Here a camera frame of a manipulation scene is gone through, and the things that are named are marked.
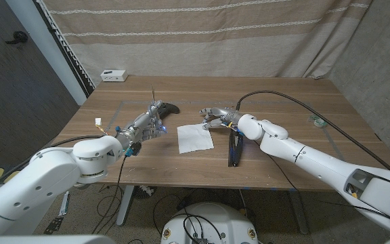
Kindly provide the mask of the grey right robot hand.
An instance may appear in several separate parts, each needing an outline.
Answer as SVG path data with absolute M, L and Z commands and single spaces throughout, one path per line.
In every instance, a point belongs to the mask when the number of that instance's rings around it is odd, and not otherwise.
M 233 131 L 242 133 L 238 129 L 238 122 L 244 114 L 233 108 L 203 108 L 199 113 L 205 115 L 202 121 L 202 128 L 205 130 L 217 127 L 227 127 Z

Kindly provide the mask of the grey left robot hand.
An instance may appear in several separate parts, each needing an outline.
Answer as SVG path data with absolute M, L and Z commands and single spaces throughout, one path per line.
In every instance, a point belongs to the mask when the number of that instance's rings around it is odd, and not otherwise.
M 121 143 L 123 149 L 127 150 L 135 143 L 157 138 L 167 133 L 158 113 L 162 103 L 161 100 L 153 101 L 146 112 L 117 131 L 115 138 Z

